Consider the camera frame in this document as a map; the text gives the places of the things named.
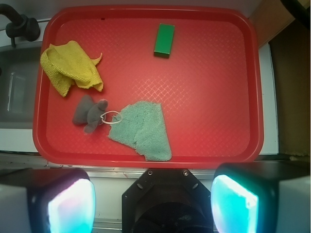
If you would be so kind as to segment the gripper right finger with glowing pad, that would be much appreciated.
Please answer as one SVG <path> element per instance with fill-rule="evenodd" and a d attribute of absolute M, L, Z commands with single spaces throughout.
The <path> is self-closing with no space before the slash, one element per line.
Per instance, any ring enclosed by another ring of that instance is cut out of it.
<path fill-rule="evenodd" d="M 224 163 L 211 185 L 220 233 L 309 233 L 311 171 L 307 162 Z"/>

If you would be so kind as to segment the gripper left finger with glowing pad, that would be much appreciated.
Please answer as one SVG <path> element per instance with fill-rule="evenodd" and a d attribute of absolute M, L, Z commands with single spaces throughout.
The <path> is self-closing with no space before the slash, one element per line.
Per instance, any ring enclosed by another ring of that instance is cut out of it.
<path fill-rule="evenodd" d="M 2 233 L 90 233 L 95 188 L 81 168 L 1 169 Z"/>

